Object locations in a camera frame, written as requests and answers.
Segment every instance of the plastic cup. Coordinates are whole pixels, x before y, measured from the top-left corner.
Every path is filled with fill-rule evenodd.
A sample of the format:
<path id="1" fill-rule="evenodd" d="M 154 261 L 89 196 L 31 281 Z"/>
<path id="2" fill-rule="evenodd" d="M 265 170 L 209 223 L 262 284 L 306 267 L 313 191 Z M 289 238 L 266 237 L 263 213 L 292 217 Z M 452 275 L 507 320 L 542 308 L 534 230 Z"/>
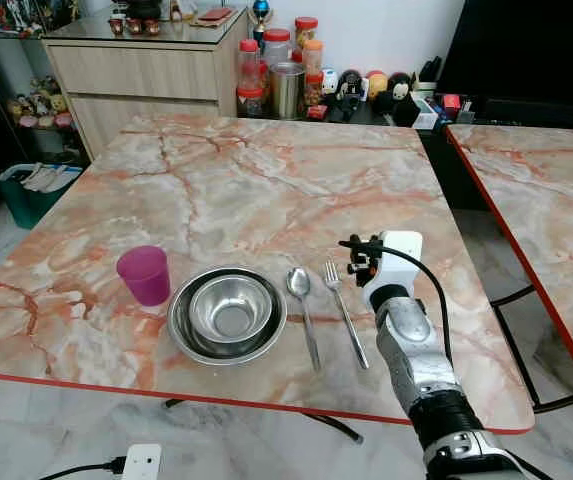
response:
<path id="1" fill-rule="evenodd" d="M 170 295 L 166 253 L 159 247 L 146 245 L 129 250 L 117 261 L 117 273 L 146 307 L 164 303 Z"/>

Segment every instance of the trash bin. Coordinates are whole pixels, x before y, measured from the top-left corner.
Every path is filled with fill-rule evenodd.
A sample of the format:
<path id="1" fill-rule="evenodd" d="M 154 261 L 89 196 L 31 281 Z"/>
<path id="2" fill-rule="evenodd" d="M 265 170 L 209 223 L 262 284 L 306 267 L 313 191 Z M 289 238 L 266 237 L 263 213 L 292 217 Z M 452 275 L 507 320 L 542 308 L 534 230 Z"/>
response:
<path id="1" fill-rule="evenodd" d="M 70 188 L 75 179 L 82 173 L 80 167 L 66 167 L 62 178 L 53 182 L 53 191 L 46 188 L 43 192 L 27 190 L 19 180 L 14 179 L 18 173 L 31 173 L 34 164 L 18 164 L 6 169 L 0 175 L 0 191 L 6 205 L 13 215 L 17 226 L 31 229 L 46 214 L 59 198 Z M 57 170 L 60 165 L 42 165 L 42 168 Z"/>

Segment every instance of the electrical outlet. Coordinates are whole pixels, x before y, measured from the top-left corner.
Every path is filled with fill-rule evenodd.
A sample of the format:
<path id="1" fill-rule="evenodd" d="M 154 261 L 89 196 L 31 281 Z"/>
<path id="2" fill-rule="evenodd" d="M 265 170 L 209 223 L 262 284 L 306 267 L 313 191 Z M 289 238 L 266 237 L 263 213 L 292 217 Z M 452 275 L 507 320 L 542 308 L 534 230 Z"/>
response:
<path id="1" fill-rule="evenodd" d="M 126 454 L 122 480 L 157 480 L 162 446 L 156 443 L 131 445 Z"/>

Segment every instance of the robotic hand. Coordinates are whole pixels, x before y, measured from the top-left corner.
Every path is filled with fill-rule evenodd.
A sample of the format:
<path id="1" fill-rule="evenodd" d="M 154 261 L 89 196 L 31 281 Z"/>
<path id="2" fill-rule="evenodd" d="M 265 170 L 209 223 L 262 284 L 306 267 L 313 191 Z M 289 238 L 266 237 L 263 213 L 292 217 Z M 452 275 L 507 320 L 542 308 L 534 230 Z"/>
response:
<path id="1" fill-rule="evenodd" d="M 424 449 L 427 478 L 525 479 L 518 461 L 475 416 L 423 304 L 413 298 L 421 234 L 386 231 L 364 243 L 351 235 L 340 245 L 351 248 L 348 273 L 356 275 L 364 303 L 375 312 L 377 347 Z"/>

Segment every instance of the marble floor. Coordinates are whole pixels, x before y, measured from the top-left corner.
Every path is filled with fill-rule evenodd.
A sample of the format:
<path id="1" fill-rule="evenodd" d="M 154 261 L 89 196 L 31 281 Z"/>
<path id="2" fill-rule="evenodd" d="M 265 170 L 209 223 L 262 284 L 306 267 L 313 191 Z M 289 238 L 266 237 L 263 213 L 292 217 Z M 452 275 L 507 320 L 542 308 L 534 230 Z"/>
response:
<path id="1" fill-rule="evenodd" d="M 526 277 L 489 214 L 455 216 L 484 283 L 496 298 L 527 285 Z M 0 263 L 26 235 L 0 207 Z M 505 310 L 544 399 L 573 386 L 536 295 Z M 568 368 L 554 368 L 558 364 Z M 186 402 L 171 409 L 156 399 L 0 381 L 0 480 L 49 473 L 124 455 L 137 442 L 163 446 L 160 479 L 424 478 L 422 452 L 411 428 L 347 421 L 362 445 L 302 415 Z M 573 479 L 573 407 L 539 415 L 535 429 L 503 436 L 504 445 L 555 479 Z M 70 478 L 101 480 L 97 471 Z"/>

